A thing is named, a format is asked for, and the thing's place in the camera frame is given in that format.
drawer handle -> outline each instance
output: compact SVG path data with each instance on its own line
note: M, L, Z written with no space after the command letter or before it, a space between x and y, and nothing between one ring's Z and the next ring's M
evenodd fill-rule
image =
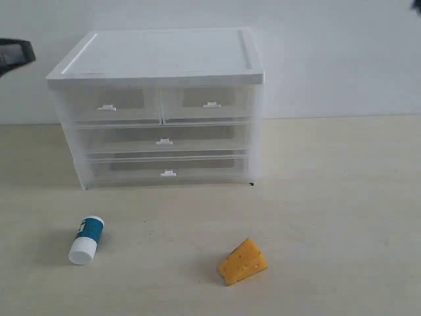
M172 140L169 138L161 138L161 140L157 142L157 145L172 145Z
M177 174L173 170L165 170L161 173L161 178L175 178Z
M217 109L221 107L221 104L218 104L217 102L208 102L203 105L206 109Z
M113 104L104 104L102 107L98 108L100 111L115 111L116 108Z

black object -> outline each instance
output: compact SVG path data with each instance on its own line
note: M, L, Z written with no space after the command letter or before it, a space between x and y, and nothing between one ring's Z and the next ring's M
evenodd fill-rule
M421 15L421 0L414 0L411 9L415 10L419 15Z
M30 41L0 38L0 77L6 72L33 62L35 59Z

white cap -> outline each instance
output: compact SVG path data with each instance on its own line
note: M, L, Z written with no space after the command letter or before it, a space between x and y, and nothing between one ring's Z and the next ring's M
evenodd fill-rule
M88 237L79 237L74 240L68 253L68 258L75 265L85 265L93 260L97 251L97 243Z

beige table surface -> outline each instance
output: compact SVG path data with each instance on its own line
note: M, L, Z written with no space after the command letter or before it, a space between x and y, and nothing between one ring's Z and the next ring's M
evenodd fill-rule
M0 315L421 315L421 117L262 134L254 187L82 191L59 126L0 127ZM78 267L86 215L105 230ZM225 287L248 236L270 268Z

drawer unit top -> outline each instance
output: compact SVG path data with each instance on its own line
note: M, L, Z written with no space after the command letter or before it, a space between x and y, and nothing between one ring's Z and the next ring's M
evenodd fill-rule
M262 84L247 28L88 33L47 76L52 88Z

